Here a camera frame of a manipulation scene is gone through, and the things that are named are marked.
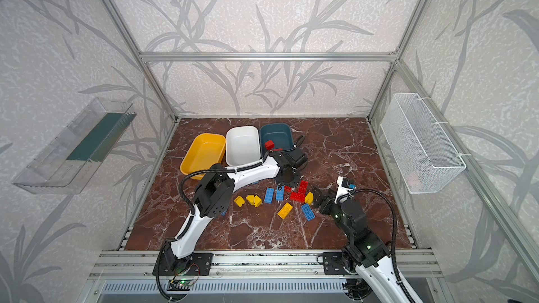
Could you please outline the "red cube lego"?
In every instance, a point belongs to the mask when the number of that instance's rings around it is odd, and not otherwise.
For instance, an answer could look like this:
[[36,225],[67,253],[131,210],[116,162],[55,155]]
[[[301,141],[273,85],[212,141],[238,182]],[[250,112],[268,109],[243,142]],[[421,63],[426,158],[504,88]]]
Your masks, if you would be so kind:
[[268,140],[265,142],[265,149],[266,150],[273,150],[275,148],[275,143],[272,140]]

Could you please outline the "yellow long lego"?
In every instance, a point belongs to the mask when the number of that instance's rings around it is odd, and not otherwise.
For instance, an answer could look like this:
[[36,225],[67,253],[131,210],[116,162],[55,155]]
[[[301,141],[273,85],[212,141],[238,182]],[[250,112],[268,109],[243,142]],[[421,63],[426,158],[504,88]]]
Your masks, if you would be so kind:
[[292,210],[293,206],[290,203],[285,203],[284,206],[277,213],[277,216],[280,217],[282,220],[285,220]]

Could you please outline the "red lego cluster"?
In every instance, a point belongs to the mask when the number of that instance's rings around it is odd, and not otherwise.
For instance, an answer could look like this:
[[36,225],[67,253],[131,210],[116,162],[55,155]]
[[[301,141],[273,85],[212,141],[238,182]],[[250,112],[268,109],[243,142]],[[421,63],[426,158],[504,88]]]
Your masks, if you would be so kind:
[[299,203],[305,203],[305,198],[307,196],[307,186],[308,182],[302,180],[300,181],[299,186],[295,187],[294,189],[292,187],[285,186],[284,190],[286,193],[289,194],[290,200]]

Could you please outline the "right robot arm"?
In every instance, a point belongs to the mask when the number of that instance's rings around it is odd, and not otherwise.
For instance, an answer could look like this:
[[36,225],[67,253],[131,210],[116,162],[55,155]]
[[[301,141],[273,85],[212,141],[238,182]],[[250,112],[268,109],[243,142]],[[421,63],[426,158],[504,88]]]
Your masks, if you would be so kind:
[[[380,196],[388,205],[392,216],[390,245],[369,227],[366,213],[355,199],[359,193]],[[355,189],[340,196],[317,193],[314,207],[322,215],[332,217],[335,225],[347,237],[348,242],[342,248],[341,264],[346,272],[360,277],[359,280],[348,280],[343,285],[349,299],[362,301],[374,293],[380,302],[422,302],[398,268],[397,215],[384,193],[374,189]]]

